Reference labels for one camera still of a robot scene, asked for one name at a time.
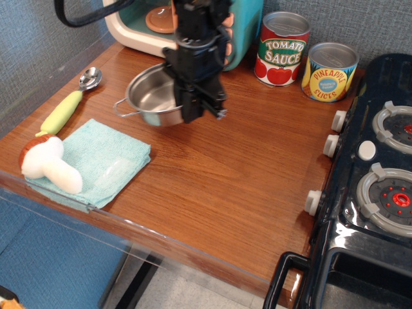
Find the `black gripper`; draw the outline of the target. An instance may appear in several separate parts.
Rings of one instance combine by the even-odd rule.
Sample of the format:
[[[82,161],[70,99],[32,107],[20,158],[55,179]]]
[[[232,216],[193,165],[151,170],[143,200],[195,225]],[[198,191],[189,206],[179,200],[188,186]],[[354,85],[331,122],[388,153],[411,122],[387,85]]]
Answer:
[[[221,84],[227,41],[217,38],[209,44],[180,43],[177,49],[163,48],[166,72],[174,79],[176,106],[189,124],[208,111],[217,119],[226,116],[227,94]]]

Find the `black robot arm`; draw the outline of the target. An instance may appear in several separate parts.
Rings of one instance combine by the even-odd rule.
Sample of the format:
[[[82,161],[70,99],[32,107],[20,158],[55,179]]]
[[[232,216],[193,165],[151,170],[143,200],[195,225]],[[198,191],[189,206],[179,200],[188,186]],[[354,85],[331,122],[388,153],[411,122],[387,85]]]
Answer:
[[[223,26],[231,1],[174,1],[177,49],[164,48],[165,70],[174,80],[176,105],[188,124],[208,111],[226,116],[220,76],[230,38]]]

